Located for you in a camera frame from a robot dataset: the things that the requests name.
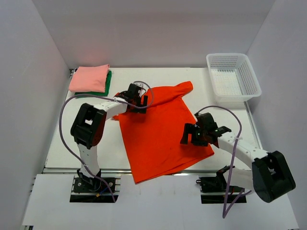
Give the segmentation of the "orange t-shirt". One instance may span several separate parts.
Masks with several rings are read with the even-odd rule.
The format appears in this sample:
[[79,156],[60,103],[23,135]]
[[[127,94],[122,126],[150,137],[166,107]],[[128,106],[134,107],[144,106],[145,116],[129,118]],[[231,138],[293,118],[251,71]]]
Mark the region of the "orange t-shirt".
[[196,122],[182,99],[192,90],[190,81],[154,87],[146,93],[152,105],[145,114],[126,112],[113,117],[119,121],[135,183],[177,173],[214,155],[211,146],[180,144],[184,125]]

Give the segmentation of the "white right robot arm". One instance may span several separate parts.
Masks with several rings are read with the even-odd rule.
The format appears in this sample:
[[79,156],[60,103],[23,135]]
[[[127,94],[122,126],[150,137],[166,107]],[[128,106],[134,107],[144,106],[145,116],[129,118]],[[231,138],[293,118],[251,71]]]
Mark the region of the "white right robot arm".
[[249,167],[247,170],[241,170],[235,166],[225,166],[216,172],[215,177],[198,179],[196,182],[201,185],[204,193],[224,192],[229,175],[233,178],[232,187],[251,190],[266,203],[272,202],[296,187],[282,153],[258,149],[237,138],[235,133],[225,126],[200,126],[198,123],[186,123],[180,143],[188,144],[189,142],[200,147],[213,144],[231,153]]

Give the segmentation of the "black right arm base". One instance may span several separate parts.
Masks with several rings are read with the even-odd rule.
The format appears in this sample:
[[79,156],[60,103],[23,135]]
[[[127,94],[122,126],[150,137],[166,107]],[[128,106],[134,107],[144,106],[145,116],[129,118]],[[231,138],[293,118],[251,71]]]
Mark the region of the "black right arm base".
[[[196,184],[200,186],[202,204],[223,204],[226,192],[226,179],[224,174],[229,171],[230,166],[225,166],[216,172],[215,176],[199,177]],[[242,188],[230,186],[227,203],[234,201]],[[247,203],[245,196],[241,196],[236,203]]]

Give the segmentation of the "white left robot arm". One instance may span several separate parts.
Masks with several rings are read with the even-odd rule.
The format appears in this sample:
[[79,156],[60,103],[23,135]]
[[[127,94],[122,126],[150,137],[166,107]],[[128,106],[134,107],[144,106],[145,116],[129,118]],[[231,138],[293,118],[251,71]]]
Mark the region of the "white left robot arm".
[[123,91],[117,93],[111,101],[91,105],[83,103],[71,127],[71,135],[76,142],[80,158],[81,169],[77,174],[82,179],[95,179],[100,176],[97,158],[97,145],[102,139],[105,123],[108,119],[127,111],[146,113],[148,96],[141,96],[138,92]]

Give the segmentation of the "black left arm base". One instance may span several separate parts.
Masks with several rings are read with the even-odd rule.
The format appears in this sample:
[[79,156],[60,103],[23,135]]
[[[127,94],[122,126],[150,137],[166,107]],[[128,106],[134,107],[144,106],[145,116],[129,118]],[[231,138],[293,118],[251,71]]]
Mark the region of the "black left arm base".
[[119,178],[105,177],[104,182],[84,176],[80,169],[74,177],[70,203],[115,203],[119,196]]

